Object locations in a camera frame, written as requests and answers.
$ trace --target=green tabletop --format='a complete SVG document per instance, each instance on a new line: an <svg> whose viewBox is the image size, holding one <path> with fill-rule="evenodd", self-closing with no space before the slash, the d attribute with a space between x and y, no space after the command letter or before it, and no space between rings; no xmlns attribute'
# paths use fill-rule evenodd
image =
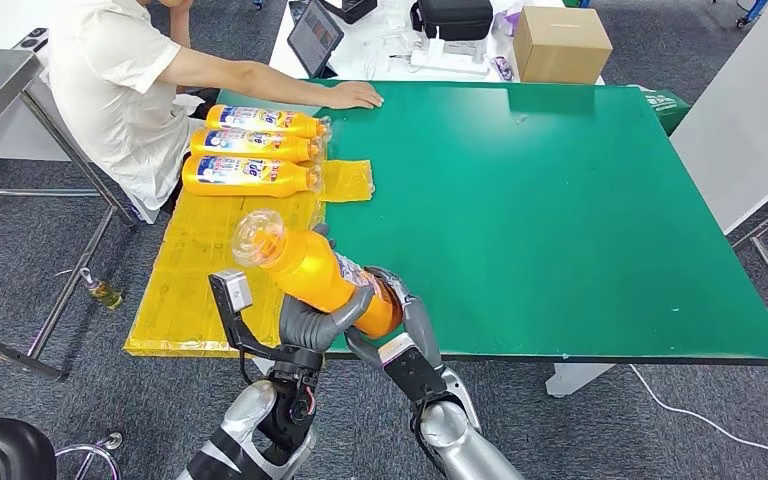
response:
<svg viewBox="0 0 768 480"><path fill-rule="evenodd" d="M636 88L375 87L380 109L319 112L376 187L326 219L425 300L444 353L768 364L768 312Z"/></svg>

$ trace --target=white cable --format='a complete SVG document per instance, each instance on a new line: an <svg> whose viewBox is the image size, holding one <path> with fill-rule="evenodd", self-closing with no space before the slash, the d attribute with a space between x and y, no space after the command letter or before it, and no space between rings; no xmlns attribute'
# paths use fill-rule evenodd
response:
<svg viewBox="0 0 768 480"><path fill-rule="evenodd" d="M640 381L643 383L643 386L646 387L646 390L649 392L649 395L651 395L652 399L655 400L655 402L657 402L658 405L660 405L661 407L663 407L666 410L669 410L671 412L683 413L685 415L690 415L691 417L698 418L699 420L702 420L703 422L707 423L708 425L716 428L717 430L720 431L720 433L722 433L723 435L729 437L730 439L734 440L737 443L742 443L744 445L749 445L750 447L757 447L757 448L761 448L763 450L767 450L768 451L768 446L761 445L760 443L750 442L749 440L744 440L742 438L735 437L734 435L732 435L729 432L727 432L726 429L724 429L723 427L717 425L716 423L712 422L711 420L708 420L707 418L703 417L702 415L699 415L696 412L691 412L690 410L683 410L681 408L671 407L671 406L665 404L664 402L661 401L660 398L658 398L657 395L655 395L655 392L652 391L652 388L649 387L649 384L646 383L646 380L643 378L643 375L641 375L640 372L637 371L637 368L635 368L635 366L632 365L632 364L629 364L628 366L631 367L631 369L634 371L635 374L637 374L637 378L639 378Z"/></svg>

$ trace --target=yellow mat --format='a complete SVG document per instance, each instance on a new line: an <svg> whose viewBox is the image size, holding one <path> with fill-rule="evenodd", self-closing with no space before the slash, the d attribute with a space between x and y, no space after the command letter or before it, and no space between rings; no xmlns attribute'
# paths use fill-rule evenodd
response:
<svg viewBox="0 0 768 480"><path fill-rule="evenodd" d="M329 160L324 179L321 194L288 198L199 197L181 192L125 350L148 356L237 356L225 340L207 275L242 269L231 257L230 240L240 219L253 210L275 210L287 228L307 229L324 218L323 202L372 198L369 161ZM259 341L277 345L283 293L259 269L243 270L254 302L244 312L246 324Z"/></svg>

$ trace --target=person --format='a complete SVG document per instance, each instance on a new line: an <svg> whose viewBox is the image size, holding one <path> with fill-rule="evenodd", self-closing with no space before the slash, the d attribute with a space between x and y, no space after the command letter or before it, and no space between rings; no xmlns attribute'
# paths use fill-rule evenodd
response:
<svg viewBox="0 0 768 480"><path fill-rule="evenodd" d="M193 0L160 0L169 8L169 37L152 27L150 1L63 2L49 37L50 85L66 126L90 159L148 210L172 194L189 137L202 124L173 104L183 87L333 109L382 104L367 83L327 88L258 62L193 50Z"/></svg>

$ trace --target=gray carpet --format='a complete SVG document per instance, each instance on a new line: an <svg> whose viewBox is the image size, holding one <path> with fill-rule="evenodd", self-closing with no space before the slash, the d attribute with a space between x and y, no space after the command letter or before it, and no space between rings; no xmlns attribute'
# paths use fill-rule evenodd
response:
<svg viewBox="0 0 768 480"><path fill-rule="evenodd" d="M594 5L615 46L606 80L669 88L688 100L698 97L744 35L732 30L741 12L730 3ZM261 12L239 1L196 0L194 45L230 58L267 60L281 9L270 0ZM152 12L162 25L162 9ZM0 186L19 184L86 186L68 164L0 160ZM102 211L99 199L0 198L1 339L29 344L64 281L54 274L71 267ZM130 479L173 478L242 388L234 361L135 358L121 350L167 220L162 216L136 232L114 222L104 237L92 266L127 289L126 301L108 312L84 292L74 295L43 355L66 365L67 382L0 362L0 416L36 424L58 445L122 430L126 441L116 455ZM760 258L751 249L740 258L768 307L768 273ZM768 479L768 452L659 409L628 367L614 368L566 399L544 393L550 365L453 367L471 388L487 437L526 478ZM644 366L641 372L666 402L768 444L768 368ZM329 362L319 391L320 443L299 478L439 478L414 446L402 396L372 369ZM103 478L100 470L93 473Z"/></svg>

